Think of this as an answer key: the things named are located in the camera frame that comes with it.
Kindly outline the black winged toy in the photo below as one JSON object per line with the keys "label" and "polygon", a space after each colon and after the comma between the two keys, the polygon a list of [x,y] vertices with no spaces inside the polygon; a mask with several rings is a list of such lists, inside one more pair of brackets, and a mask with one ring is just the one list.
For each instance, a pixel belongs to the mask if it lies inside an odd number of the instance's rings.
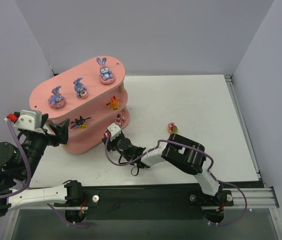
{"label": "black winged toy", "polygon": [[71,129],[79,128],[80,130],[87,128],[87,121],[91,119],[91,117],[83,118],[82,116],[79,117],[79,119],[75,119],[74,121],[71,121]]}

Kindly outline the strawberry cake slice toy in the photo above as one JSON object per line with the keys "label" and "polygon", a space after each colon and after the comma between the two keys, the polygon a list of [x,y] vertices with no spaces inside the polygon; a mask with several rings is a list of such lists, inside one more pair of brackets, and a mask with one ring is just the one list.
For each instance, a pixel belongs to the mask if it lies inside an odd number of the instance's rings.
{"label": "strawberry cake slice toy", "polygon": [[121,114],[117,114],[115,123],[118,126],[122,127],[125,124],[125,117]]}

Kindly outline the orange bunny toy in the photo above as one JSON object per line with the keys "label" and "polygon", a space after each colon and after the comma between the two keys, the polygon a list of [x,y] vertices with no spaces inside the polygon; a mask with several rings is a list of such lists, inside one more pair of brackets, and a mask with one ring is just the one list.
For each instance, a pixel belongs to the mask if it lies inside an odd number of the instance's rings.
{"label": "orange bunny toy", "polygon": [[120,107],[120,101],[120,98],[113,96],[112,99],[106,104],[106,106],[109,106],[111,110],[117,110]]}

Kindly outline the small purple bunny with cake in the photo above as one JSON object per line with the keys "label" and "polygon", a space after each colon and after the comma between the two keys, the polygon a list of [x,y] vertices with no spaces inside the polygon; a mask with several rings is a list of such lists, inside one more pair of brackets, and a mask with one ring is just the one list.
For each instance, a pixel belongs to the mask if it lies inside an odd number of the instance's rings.
{"label": "small purple bunny with cake", "polygon": [[83,83],[81,83],[82,77],[78,77],[74,82],[74,90],[76,92],[76,96],[78,98],[87,98],[88,97],[88,92],[87,92],[87,87],[84,86]]}

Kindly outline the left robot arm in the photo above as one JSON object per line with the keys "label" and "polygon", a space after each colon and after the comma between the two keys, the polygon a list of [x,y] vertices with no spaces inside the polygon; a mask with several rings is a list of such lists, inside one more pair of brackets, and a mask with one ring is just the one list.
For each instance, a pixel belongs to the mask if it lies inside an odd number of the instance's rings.
{"label": "left robot arm", "polygon": [[57,187],[30,189],[30,182],[48,146],[68,142],[70,120],[48,124],[48,114],[39,111],[14,112],[4,119],[14,143],[0,142],[0,217],[8,211],[35,204],[66,208],[66,218],[81,222],[88,208],[82,184],[68,180]]}

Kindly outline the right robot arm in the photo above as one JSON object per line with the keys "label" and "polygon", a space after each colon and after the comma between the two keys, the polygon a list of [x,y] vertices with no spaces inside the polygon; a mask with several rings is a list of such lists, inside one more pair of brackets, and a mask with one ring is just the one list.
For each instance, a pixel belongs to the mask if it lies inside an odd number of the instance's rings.
{"label": "right robot arm", "polygon": [[102,141],[106,157],[116,166],[131,165],[139,171],[161,162],[168,162],[195,177],[203,199],[210,197],[216,205],[228,204],[233,200],[231,194],[223,191],[223,185],[212,174],[214,161],[205,153],[205,147],[198,142],[173,133],[167,140],[158,140],[155,147],[145,148],[133,145],[122,132],[111,135],[108,131]]}

